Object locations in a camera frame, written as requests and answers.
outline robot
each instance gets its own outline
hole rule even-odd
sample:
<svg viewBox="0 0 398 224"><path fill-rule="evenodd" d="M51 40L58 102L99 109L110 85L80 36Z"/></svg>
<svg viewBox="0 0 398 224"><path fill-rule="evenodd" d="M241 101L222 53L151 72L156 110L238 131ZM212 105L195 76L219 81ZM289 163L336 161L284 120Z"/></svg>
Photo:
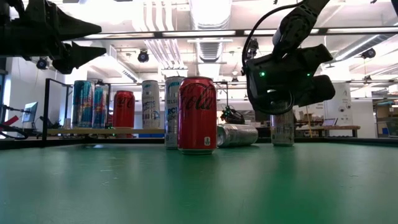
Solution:
<svg viewBox="0 0 398 224"><path fill-rule="evenodd" d="M284 114L293 106L307 106L330 100L335 95L326 75L314 77L321 63L333 59L326 47L298 48L310 35L317 17L329 0L303 0L282 6L264 15L248 36L242 53L242 74L246 76L248 98L255 110L266 114ZM260 23L275 12L293 8L273 36L271 54L247 58L250 40Z"/></svg>
<svg viewBox="0 0 398 224"><path fill-rule="evenodd" d="M9 6L19 14L10 21ZM29 0L25 9L22 0L0 0L0 56L49 57L62 74L106 53L101 47L81 47L63 41L100 33L101 27L66 15L47 0Z"/></svg>

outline shelf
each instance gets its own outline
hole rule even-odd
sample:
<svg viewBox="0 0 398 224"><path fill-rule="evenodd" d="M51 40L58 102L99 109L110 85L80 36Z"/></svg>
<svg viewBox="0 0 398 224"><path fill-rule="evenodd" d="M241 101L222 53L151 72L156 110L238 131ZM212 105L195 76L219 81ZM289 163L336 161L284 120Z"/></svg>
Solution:
<svg viewBox="0 0 398 224"><path fill-rule="evenodd" d="M164 134L164 129L48 129L47 134Z"/></svg>

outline soda can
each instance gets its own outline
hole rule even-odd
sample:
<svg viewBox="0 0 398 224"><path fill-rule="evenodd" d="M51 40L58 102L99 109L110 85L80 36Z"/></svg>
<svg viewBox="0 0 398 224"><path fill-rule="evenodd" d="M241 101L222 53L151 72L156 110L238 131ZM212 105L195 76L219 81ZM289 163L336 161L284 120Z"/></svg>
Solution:
<svg viewBox="0 0 398 224"><path fill-rule="evenodd" d="M217 125L217 146L238 147L250 146L259 138L258 130L246 124Z"/></svg>
<svg viewBox="0 0 398 224"><path fill-rule="evenodd" d="M104 129L108 117L108 107L106 105L109 97L107 86L96 86L94 91L94 121L93 128Z"/></svg>
<svg viewBox="0 0 398 224"><path fill-rule="evenodd" d="M144 129L160 128L160 98L157 81L142 82L142 127Z"/></svg>
<svg viewBox="0 0 398 224"><path fill-rule="evenodd" d="M93 127L94 87L85 80L73 84L72 128Z"/></svg>
<svg viewBox="0 0 398 224"><path fill-rule="evenodd" d="M188 77L178 93L178 149L183 154L212 154L217 147L217 99L213 81Z"/></svg>
<svg viewBox="0 0 398 224"><path fill-rule="evenodd" d="M279 103L286 108L287 103ZM294 115L293 110L281 115L271 115L271 143L274 146L293 146Z"/></svg>
<svg viewBox="0 0 398 224"><path fill-rule="evenodd" d="M169 77L165 85L165 146L178 149L178 89L184 77Z"/></svg>
<svg viewBox="0 0 398 224"><path fill-rule="evenodd" d="M133 92L119 90L113 101L113 127L133 128L136 98Z"/></svg>

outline green table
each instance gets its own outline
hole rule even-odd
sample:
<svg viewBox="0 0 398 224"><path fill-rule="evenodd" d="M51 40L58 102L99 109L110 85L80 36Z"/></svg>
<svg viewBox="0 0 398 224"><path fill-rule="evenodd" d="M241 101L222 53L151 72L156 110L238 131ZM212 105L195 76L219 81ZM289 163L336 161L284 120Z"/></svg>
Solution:
<svg viewBox="0 0 398 224"><path fill-rule="evenodd" d="M398 223L398 148L0 151L0 223Z"/></svg>

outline red object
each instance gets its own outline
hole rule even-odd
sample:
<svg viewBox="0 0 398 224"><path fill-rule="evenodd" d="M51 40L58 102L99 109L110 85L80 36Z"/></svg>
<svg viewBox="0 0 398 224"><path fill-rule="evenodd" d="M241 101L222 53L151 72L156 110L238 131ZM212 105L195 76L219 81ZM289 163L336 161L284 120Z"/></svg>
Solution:
<svg viewBox="0 0 398 224"><path fill-rule="evenodd" d="M10 126L10 125L14 124L15 122L17 122L18 120L19 120L19 118L17 116L13 116L8 121L3 122L2 125Z"/></svg>
<svg viewBox="0 0 398 224"><path fill-rule="evenodd" d="M211 154L217 147L217 98L213 81L183 80L179 93L178 149L184 154Z"/></svg>
<svg viewBox="0 0 398 224"><path fill-rule="evenodd" d="M136 98L130 91L117 91L114 96L113 127L133 128Z"/></svg>

